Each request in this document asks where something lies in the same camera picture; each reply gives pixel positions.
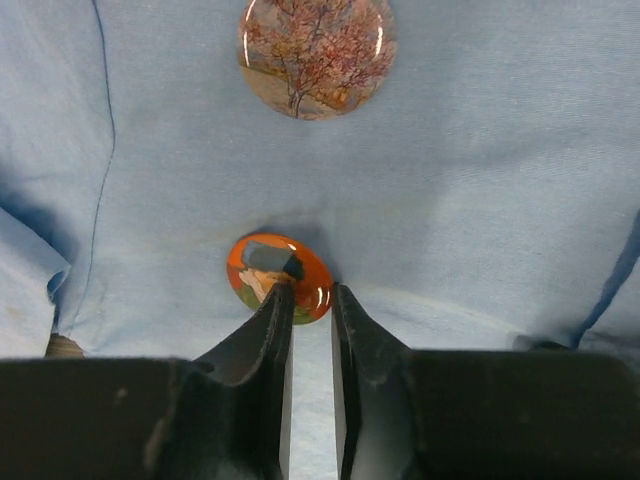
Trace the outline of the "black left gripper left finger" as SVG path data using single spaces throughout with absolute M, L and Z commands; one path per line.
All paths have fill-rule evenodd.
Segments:
M 1 364 L 5 479 L 284 479 L 294 295 L 195 360 Z

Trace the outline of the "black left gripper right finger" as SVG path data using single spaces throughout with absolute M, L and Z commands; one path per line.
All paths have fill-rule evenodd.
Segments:
M 333 288 L 342 479 L 635 479 L 639 378 L 607 355 L 417 350 Z

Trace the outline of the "orange painted round brooch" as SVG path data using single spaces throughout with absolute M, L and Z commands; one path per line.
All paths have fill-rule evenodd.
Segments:
M 274 285 L 291 284 L 293 323 L 320 320 L 332 304 L 333 277 L 325 263 L 303 243 L 275 233 L 247 235 L 234 244 L 226 262 L 231 288 L 251 310 L 257 310 Z

